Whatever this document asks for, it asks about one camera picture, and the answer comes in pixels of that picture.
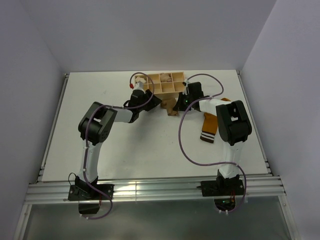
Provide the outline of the tan ribbed sock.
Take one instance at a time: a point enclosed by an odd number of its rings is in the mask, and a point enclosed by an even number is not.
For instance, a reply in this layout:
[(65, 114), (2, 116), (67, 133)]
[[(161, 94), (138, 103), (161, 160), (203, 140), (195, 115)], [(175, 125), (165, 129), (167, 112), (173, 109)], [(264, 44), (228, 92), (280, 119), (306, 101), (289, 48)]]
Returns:
[(168, 116), (178, 116), (179, 112), (174, 110), (174, 106), (176, 105), (177, 100), (175, 98), (167, 98), (163, 99), (162, 102), (160, 103), (160, 107), (162, 109), (166, 109), (167, 115)]

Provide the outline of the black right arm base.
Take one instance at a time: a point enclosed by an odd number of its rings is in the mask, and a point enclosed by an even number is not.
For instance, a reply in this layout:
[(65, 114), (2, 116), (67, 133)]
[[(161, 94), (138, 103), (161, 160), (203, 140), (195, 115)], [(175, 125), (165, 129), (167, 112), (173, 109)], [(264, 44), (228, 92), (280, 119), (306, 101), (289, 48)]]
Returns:
[(247, 193), (247, 186), (241, 179), (231, 185), (218, 183), (218, 180), (205, 180), (197, 188), (202, 197), (212, 197), (217, 211), (226, 215), (234, 212), (245, 201)]

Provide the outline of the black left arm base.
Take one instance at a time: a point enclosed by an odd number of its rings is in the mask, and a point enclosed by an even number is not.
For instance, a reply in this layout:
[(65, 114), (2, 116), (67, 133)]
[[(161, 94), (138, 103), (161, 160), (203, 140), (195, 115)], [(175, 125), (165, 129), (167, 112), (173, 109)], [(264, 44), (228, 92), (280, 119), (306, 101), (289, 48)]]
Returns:
[(71, 185), (67, 200), (78, 202), (78, 211), (82, 215), (94, 215), (100, 210), (102, 200), (113, 198), (113, 184), (96, 184), (98, 191), (92, 189), (87, 184), (83, 186)]

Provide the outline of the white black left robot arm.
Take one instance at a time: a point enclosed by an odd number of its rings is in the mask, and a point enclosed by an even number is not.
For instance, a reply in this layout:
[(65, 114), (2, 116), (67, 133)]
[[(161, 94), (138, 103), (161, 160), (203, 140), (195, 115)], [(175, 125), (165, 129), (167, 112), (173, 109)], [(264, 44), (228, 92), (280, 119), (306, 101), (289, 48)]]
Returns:
[(140, 113), (150, 111), (162, 100), (149, 89), (135, 89), (123, 106), (111, 106), (95, 101), (78, 125), (84, 143), (84, 154), (75, 186), (79, 194), (91, 200), (98, 193), (98, 161), (103, 142), (108, 138), (114, 123), (133, 123)]

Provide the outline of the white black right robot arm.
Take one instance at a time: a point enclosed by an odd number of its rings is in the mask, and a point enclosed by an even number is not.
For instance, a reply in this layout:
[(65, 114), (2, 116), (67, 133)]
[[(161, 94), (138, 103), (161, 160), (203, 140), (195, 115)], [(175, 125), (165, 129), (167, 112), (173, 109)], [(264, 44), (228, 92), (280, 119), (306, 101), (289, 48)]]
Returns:
[(218, 169), (220, 180), (216, 183), (217, 191), (229, 194), (233, 188), (232, 180), (239, 176), (241, 153), (252, 125), (242, 101), (225, 101), (205, 96), (200, 82), (183, 83), (184, 91), (179, 93), (176, 108), (182, 107), (184, 115), (191, 109), (217, 117), (217, 130), (223, 141), (222, 162)]

